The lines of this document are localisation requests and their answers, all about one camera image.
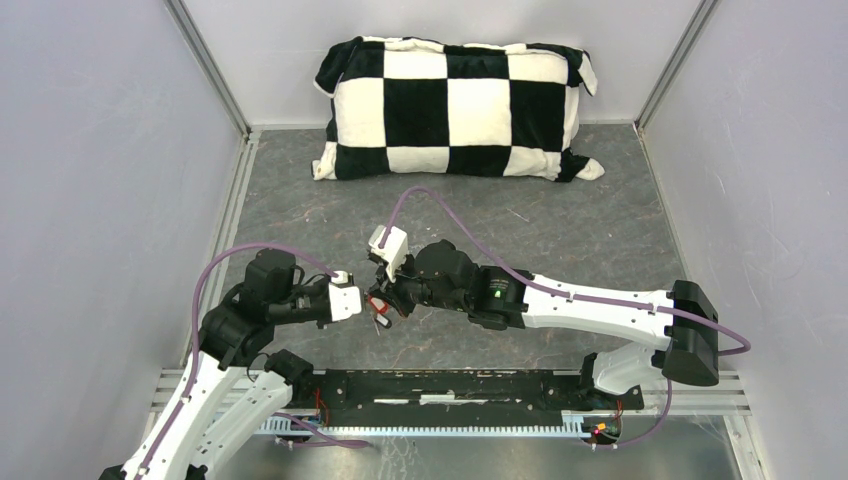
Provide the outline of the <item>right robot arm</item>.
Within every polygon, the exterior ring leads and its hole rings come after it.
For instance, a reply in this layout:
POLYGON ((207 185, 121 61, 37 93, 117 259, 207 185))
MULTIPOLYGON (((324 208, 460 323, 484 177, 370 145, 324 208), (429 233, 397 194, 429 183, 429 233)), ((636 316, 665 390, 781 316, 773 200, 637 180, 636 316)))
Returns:
POLYGON ((417 255, 404 243, 372 241, 369 258, 378 266, 370 295, 402 317, 423 306, 462 313, 485 329, 570 329, 627 340, 585 358, 577 392, 591 408, 660 378, 701 387, 719 381, 716 312, 692 282, 644 292, 574 285, 564 296, 566 283, 479 266, 447 240, 417 255))

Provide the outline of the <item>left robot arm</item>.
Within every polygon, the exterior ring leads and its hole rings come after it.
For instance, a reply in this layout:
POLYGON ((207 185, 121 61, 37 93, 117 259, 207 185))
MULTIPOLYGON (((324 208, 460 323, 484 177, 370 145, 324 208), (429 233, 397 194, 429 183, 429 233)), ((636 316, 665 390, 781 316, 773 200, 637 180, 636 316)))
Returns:
POLYGON ((141 446, 104 479, 211 479, 276 410, 302 407, 314 394, 306 361, 283 351, 272 355, 247 394, 222 417, 224 397, 274 338, 276 326, 345 320, 362 310, 350 274, 334 271, 284 245, 254 242, 257 256, 245 280, 205 315, 199 313, 207 278, 239 252, 232 247, 203 270, 192 300, 191 358, 177 389, 141 446))

